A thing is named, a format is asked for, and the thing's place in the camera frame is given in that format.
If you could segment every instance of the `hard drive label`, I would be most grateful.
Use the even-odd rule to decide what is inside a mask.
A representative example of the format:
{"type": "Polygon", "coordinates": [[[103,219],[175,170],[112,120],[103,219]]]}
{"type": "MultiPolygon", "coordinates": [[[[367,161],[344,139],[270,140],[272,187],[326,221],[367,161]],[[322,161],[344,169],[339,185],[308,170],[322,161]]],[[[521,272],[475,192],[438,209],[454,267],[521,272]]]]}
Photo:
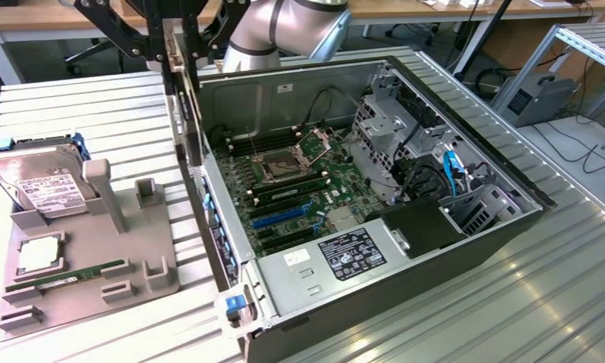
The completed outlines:
{"type": "Polygon", "coordinates": [[[340,281],[359,276],[388,262],[366,228],[320,242],[319,247],[332,268],[334,276],[340,281]]]}
{"type": "Polygon", "coordinates": [[[20,191],[42,213],[86,205],[86,199],[72,174],[19,180],[20,191]]]}

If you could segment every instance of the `desk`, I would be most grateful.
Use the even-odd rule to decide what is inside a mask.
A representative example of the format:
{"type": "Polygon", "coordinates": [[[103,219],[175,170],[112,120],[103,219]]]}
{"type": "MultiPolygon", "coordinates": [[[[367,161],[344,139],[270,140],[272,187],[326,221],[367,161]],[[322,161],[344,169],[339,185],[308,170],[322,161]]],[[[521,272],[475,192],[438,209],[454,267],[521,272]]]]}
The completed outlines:
{"type": "MultiPolygon", "coordinates": [[[[287,363],[408,361],[408,357],[415,361],[539,361],[553,356],[553,361],[571,356],[605,361],[605,216],[594,199],[571,187],[553,163],[553,167],[543,164],[541,151],[534,148],[533,152],[527,139],[509,132],[507,123],[426,54],[399,47],[343,52],[338,60],[382,55],[399,57],[430,84],[555,199],[558,210],[481,267],[287,363]]],[[[286,66],[308,62],[303,57],[283,60],[286,66]]],[[[212,67],[202,71],[214,72],[212,67]]],[[[46,362],[243,361],[238,343],[222,335],[214,310],[218,291],[176,171],[160,82],[158,73],[146,72],[3,87],[0,104],[10,110],[0,108],[0,132],[10,128],[19,135],[35,135],[78,127],[90,135],[86,143],[94,153],[111,158],[114,173],[116,169],[120,175],[114,188],[128,188],[139,177],[170,184],[183,289],[140,306],[0,343],[0,362],[23,357],[46,362]],[[90,103],[91,96],[114,90],[115,98],[90,103]],[[50,110],[31,99],[62,104],[50,110]]],[[[0,190],[0,249],[11,227],[8,206],[0,190]]]]}
{"type": "MultiPolygon", "coordinates": [[[[208,24],[218,10],[219,0],[208,3],[202,16],[200,25],[208,24]]],[[[471,44],[465,52],[459,63],[459,69],[471,56],[483,31],[491,23],[491,18],[501,5],[498,2],[475,12],[474,20],[482,21],[474,34],[471,44]]],[[[605,14],[605,3],[594,0],[595,16],[590,21],[597,22],[605,14]]],[[[368,26],[394,23],[445,23],[466,21],[471,9],[463,6],[450,6],[443,10],[431,8],[415,0],[351,0],[354,20],[351,25],[367,25],[364,35],[371,32],[368,26]]],[[[577,9],[543,9],[533,5],[529,0],[514,0],[503,19],[535,19],[549,17],[575,17],[577,9]]],[[[142,30],[144,21],[140,17],[128,17],[131,24],[142,30]]],[[[23,4],[15,8],[0,8],[0,77],[6,84],[19,84],[23,77],[19,74],[15,62],[6,50],[7,42],[90,39],[103,37],[103,33],[83,17],[79,11],[66,8],[58,0],[23,0],[23,4]]]]}

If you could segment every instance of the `hard drive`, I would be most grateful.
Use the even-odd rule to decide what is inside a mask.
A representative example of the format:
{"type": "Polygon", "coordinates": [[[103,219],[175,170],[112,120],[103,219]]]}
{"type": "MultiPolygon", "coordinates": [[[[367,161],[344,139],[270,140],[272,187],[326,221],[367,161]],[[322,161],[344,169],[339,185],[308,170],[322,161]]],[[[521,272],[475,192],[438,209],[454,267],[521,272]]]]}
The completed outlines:
{"type": "Polygon", "coordinates": [[[0,140],[0,185],[19,211],[38,209],[46,218],[87,211],[86,200],[98,197],[83,179],[90,160],[80,134],[58,138],[0,140]]]}

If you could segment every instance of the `floor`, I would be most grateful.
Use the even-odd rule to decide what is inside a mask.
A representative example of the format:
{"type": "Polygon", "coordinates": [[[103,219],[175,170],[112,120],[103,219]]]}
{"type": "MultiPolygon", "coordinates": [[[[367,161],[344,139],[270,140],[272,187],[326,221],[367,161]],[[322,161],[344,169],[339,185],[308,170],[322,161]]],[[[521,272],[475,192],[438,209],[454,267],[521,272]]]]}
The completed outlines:
{"type": "MultiPolygon", "coordinates": [[[[370,39],[362,37],[363,26],[352,26],[342,50],[352,51],[359,49],[383,48],[391,45],[408,45],[415,50],[423,50],[442,65],[445,65],[455,43],[457,33],[454,28],[455,25],[453,23],[443,23],[441,25],[439,33],[434,38],[434,44],[428,46],[426,44],[428,30],[423,28],[422,25],[400,26],[395,31],[394,38],[386,36],[386,32],[391,29],[390,26],[374,26],[372,37],[370,39]]],[[[27,82],[43,82],[78,77],[67,70],[64,56],[83,51],[91,46],[91,43],[88,39],[74,39],[68,40],[66,45],[66,51],[68,51],[70,54],[63,54],[58,41],[14,42],[8,44],[27,82]]],[[[454,63],[458,56],[459,51],[457,50],[450,63],[454,63]]],[[[115,49],[104,51],[91,58],[82,60],[78,64],[82,67],[82,76],[116,74],[119,72],[118,51],[115,49]]],[[[482,54],[471,67],[465,82],[474,82],[479,71],[490,67],[501,67],[501,64],[490,56],[482,54]]],[[[132,60],[127,57],[124,57],[124,68],[127,72],[139,72],[147,69],[146,63],[142,60],[132,60]]],[[[605,82],[599,91],[586,96],[583,109],[587,108],[594,99],[599,97],[603,89],[605,89],[605,82]]],[[[597,120],[605,126],[605,112],[601,114],[597,120]]]]}

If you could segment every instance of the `warning label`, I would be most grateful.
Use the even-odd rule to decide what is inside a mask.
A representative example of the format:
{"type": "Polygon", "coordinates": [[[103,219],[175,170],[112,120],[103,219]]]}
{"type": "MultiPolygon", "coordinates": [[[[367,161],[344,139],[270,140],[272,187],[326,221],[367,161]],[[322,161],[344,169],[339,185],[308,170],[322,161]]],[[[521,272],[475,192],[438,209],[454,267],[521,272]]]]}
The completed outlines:
{"type": "Polygon", "coordinates": [[[319,247],[340,281],[387,263],[366,228],[320,242],[319,247]]]}
{"type": "Polygon", "coordinates": [[[86,205],[86,199],[72,174],[20,180],[19,188],[35,208],[43,213],[86,205]]]}

